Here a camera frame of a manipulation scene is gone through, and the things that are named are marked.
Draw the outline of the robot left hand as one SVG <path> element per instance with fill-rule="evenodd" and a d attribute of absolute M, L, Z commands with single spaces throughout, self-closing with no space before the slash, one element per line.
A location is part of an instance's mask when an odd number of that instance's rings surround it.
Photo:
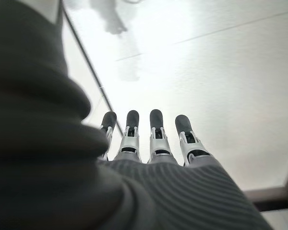
<path fill-rule="evenodd" d="M 0 0 L 0 230 L 268 230 L 227 172 L 101 161 L 59 0 Z"/>

